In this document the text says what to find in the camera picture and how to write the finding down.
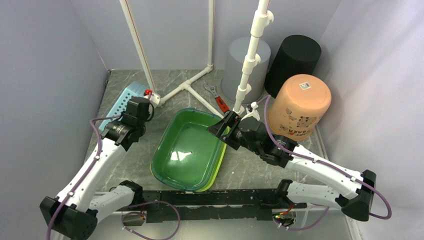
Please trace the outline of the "blue plastic basket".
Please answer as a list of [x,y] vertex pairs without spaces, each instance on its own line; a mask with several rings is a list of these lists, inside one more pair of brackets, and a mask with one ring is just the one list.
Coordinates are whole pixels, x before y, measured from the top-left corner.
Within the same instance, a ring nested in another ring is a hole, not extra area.
[[147,89],[148,88],[145,85],[141,84],[138,81],[132,82],[129,86],[127,86],[121,91],[117,100],[112,104],[111,109],[105,117],[108,118],[119,115],[126,109],[127,102],[132,97],[143,97]]

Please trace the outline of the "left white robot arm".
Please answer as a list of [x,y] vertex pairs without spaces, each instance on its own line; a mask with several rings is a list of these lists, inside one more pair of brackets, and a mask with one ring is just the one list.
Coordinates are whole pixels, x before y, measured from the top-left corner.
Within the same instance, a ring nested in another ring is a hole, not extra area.
[[119,115],[108,117],[109,123],[102,132],[90,120],[97,148],[73,179],[55,197],[45,197],[40,210],[47,224],[46,239],[56,231],[71,240],[86,240],[97,224],[114,211],[128,207],[139,209],[144,203],[143,188],[139,184],[124,180],[114,190],[95,199],[99,185],[113,165],[146,132],[146,123],[151,121],[160,97],[133,96]]

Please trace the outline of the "black plastic bucket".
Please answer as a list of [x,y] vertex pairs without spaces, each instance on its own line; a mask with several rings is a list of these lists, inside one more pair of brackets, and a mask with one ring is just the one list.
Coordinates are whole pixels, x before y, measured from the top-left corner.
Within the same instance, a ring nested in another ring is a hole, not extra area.
[[275,98],[290,77],[298,74],[311,75],[321,54],[319,43],[308,36],[295,34],[286,37],[266,74],[264,89]]

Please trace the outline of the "orange plastic bucket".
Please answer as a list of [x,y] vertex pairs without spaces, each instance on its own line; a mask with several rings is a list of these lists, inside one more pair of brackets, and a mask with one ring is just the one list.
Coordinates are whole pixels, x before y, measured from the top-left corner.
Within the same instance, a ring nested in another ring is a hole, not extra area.
[[309,137],[332,101],[329,87],[319,78],[297,74],[285,81],[267,110],[272,132],[294,141]]

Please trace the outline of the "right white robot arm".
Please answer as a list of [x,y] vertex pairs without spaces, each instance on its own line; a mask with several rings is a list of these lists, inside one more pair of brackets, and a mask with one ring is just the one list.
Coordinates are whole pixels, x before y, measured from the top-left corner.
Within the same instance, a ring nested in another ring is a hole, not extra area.
[[311,203],[341,210],[361,222],[369,220],[375,192],[376,174],[342,168],[307,150],[282,135],[269,133],[266,124],[247,117],[242,119],[230,111],[207,131],[234,150],[243,147],[272,166],[294,170],[321,182],[305,184],[283,179],[275,189],[276,203],[287,208]]

